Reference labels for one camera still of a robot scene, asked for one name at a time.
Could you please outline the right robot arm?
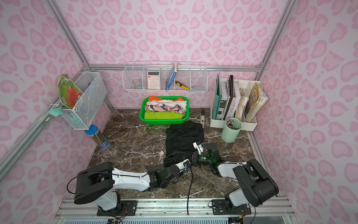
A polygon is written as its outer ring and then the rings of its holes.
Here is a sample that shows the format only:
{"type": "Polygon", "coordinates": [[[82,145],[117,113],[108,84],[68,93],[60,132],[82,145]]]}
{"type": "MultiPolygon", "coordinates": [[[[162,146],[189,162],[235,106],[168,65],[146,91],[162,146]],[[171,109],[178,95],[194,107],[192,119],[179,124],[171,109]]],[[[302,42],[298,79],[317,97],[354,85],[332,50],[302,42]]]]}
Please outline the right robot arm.
{"type": "Polygon", "coordinates": [[[240,188],[225,196],[224,204],[235,208],[245,204],[262,205],[279,193],[279,187],[256,159],[245,162],[224,162],[216,144],[195,142],[191,164],[207,165],[219,177],[234,178],[240,188]]]}

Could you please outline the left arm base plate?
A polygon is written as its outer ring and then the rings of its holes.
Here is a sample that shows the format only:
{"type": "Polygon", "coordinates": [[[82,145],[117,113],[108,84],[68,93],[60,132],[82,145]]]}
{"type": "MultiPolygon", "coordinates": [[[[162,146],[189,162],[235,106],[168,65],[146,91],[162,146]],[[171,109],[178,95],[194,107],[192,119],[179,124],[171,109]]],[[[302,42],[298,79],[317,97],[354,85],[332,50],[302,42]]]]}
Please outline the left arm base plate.
{"type": "Polygon", "coordinates": [[[135,216],[137,210],[138,201],[137,200],[124,200],[114,209],[103,211],[98,209],[97,216],[108,216],[108,217],[126,217],[126,216],[135,216]]]}

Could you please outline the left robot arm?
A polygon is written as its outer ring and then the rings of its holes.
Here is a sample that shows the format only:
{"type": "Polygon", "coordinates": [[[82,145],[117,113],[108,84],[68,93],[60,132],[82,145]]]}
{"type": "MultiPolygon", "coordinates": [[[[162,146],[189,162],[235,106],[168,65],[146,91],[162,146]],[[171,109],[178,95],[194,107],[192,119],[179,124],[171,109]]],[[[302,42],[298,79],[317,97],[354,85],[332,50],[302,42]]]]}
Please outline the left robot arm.
{"type": "Polygon", "coordinates": [[[164,170],[133,173],[114,168],[112,162],[104,162],[78,173],[74,204],[96,203],[104,211],[119,209],[117,189],[164,189],[190,167],[190,161],[186,159],[164,170]]]}

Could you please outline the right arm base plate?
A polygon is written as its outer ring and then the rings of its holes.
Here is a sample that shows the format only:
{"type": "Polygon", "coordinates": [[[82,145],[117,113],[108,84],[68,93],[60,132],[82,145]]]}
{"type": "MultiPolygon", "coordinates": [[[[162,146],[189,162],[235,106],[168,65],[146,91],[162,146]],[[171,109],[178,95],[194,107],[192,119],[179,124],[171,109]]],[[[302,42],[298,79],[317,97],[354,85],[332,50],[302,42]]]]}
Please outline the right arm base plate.
{"type": "Polygon", "coordinates": [[[228,199],[213,199],[208,203],[214,215],[251,215],[252,211],[249,204],[240,206],[233,205],[228,199]]]}

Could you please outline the black shorts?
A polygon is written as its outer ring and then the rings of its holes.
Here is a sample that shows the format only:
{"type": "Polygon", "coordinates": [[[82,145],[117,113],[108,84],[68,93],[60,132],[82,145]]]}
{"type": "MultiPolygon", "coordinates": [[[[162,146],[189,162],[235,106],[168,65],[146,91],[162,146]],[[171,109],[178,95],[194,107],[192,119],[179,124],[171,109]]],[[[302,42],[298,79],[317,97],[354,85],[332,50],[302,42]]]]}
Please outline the black shorts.
{"type": "Polygon", "coordinates": [[[204,131],[200,123],[186,121],[178,125],[170,125],[166,129],[166,158],[164,166],[177,164],[197,151],[193,143],[204,140],[204,131]]]}

